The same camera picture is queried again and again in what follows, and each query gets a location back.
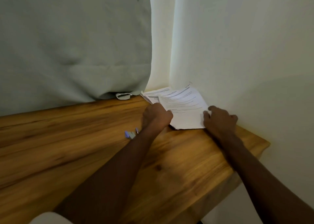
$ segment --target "wood grain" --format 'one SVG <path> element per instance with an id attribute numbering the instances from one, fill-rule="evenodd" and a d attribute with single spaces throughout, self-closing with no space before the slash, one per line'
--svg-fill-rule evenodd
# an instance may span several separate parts
<path id="1" fill-rule="evenodd" d="M 0 223 L 28 223 L 52 210 L 127 144 L 124 131 L 140 127 L 147 105 L 138 96 L 0 117 Z M 255 156 L 269 146 L 241 127 L 237 134 Z M 174 223 L 202 209 L 197 219 L 239 184 L 234 176 L 203 130 L 166 128 L 144 160 L 121 223 Z"/>

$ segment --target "gray curtain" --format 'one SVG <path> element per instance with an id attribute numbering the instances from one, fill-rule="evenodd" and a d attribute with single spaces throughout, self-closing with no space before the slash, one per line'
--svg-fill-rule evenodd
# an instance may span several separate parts
<path id="1" fill-rule="evenodd" d="M 0 0 L 0 115 L 144 90 L 150 0 Z"/>

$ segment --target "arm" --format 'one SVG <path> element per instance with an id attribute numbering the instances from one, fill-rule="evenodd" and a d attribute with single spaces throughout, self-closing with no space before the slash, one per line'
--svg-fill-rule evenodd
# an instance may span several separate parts
<path id="1" fill-rule="evenodd" d="M 160 103 L 147 107 L 142 131 L 54 211 L 74 224 L 117 223 L 145 155 L 172 117 Z"/>
<path id="2" fill-rule="evenodd" d="M 215 106 L 209 110 L 212 115 L 204 112 L 204 125 L 241 177 L 262 222 L 314 223 L 314 210 L 275 178 L 235 135 L 238 117 Z"/>

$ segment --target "white paper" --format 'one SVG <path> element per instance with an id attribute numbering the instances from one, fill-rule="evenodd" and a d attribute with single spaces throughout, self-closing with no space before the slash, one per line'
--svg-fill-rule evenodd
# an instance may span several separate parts
<path id="1" fill-rule="evenodd" d="M 208 106 L 191 85 L 168 95 L 159 95 L 159 101 L 166 110 L 172 111 L 173 119 L 170 125 L 175 129 L 205 128 L 203 111 L 207 111 Z"/>
<path id="2" fill-rule="evenodd" d="M 173 92 L 176 91 L 172 91 L 171 87 L 166 87 L 166 88 L 162 88 L 162 89 L 158 89 L 158 90 L 154 90 L 154 91 L 150 91 L 150 92 L 142 92 L 141 96 L 147 100 L 148 102 L 150 102 L 151 104 L 154 103 L 159 103 L 159 95 L 169 95 L 172 94 Z"/>

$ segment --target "white sleeve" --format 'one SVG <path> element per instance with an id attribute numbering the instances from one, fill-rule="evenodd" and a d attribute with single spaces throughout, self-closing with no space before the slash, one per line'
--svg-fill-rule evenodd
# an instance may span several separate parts
<path id="1" fill-rule="evenodd" d="M 72 224 L 72 222 L 55 212 L 45 212 L 35 217 L 29 224 Z"/>

